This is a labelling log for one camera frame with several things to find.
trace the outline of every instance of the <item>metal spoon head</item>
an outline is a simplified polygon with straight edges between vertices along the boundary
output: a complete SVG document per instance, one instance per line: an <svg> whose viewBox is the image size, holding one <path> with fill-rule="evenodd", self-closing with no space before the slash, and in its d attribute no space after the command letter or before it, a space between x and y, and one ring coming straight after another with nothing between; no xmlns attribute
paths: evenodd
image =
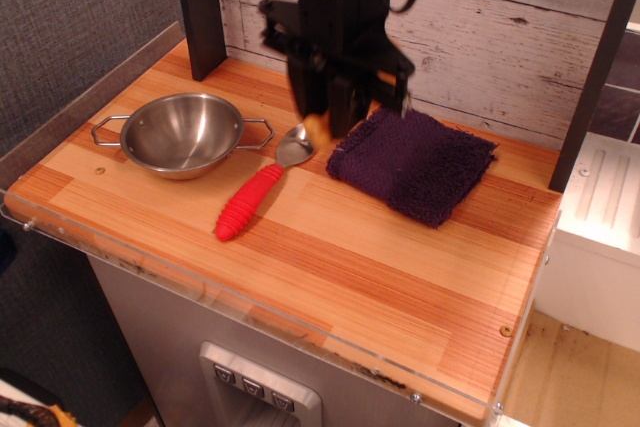
<svg viewBox="0 0 640 427"><path fill-rule="evenodd" d="M282 167L301 164L314 153L313 145L302 124L285 134L276 149L276 162Z"/></svg>

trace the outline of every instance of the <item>button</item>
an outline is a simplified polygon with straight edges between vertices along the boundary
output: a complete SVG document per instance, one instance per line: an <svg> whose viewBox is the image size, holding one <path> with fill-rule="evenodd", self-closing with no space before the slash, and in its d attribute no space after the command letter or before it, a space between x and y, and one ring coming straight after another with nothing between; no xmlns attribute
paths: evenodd
<svg viewBox="0 0 640 427"><path fill-rule="evenodd" d="M236 376L229 369L222 367L218 364L213 364L213 368L216 370L216 377L227 384L235 384Z"/></svg>
<svg viewBox="0 0 640 427"><path fill-rule="evenodd" d="M277 392L271 392L271 395L273 396L273 405L287 412L293 412L293 400Z"/></svg>
<svg viewBox="0 0 640 427"><path fill-rule="evenodd" d="M264 397L264 389L262 386L253 380L242 378L242 384L244 385L244 390L254 397L263 398Z"/></svg>

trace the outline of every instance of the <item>control panel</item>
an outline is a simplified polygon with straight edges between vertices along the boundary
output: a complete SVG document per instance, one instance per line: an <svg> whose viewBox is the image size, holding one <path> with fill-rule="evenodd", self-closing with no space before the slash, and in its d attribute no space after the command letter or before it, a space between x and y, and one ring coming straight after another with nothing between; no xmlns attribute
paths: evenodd
<svg viewBox="0 0 640 427"><path fill-rule="evenodd" d="M211 342L200 363L221 425L322 427L322 402L311 389Z"/></svg>

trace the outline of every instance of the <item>stainless steel bowl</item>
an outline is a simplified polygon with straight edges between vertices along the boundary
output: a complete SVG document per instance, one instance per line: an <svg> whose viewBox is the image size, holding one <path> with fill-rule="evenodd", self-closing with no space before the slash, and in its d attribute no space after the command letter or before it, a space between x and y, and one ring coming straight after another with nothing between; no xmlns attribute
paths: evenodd
<svg viewBox="0 0 640 427"><path fill-rule="evenodd" d="M101 142L98 130L126 119L120 142ZM259 145L238 145L245 122L262 122L269 130ZM234 149L260 149L273 138L266 119L244 119L233 104L209 94L175 94L154 100L131 115L112 115L91 131L97 145L122 147L136 164L161 177L200 177Z"/></svg>

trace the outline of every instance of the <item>spoon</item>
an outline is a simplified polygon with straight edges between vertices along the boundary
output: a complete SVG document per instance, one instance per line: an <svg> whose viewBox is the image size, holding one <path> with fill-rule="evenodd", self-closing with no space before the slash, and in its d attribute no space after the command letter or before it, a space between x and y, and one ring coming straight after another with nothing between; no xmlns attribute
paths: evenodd
<svg viewBox="0 0 640 427"><path fill-rule="evenodd" d="M276 162L260 169L227 202L216 222L216 236L225 241L235 237L253 217L271 188L276 185L284 169L301 164L314 154L302 124L285 134L276 149Z"/></svg>

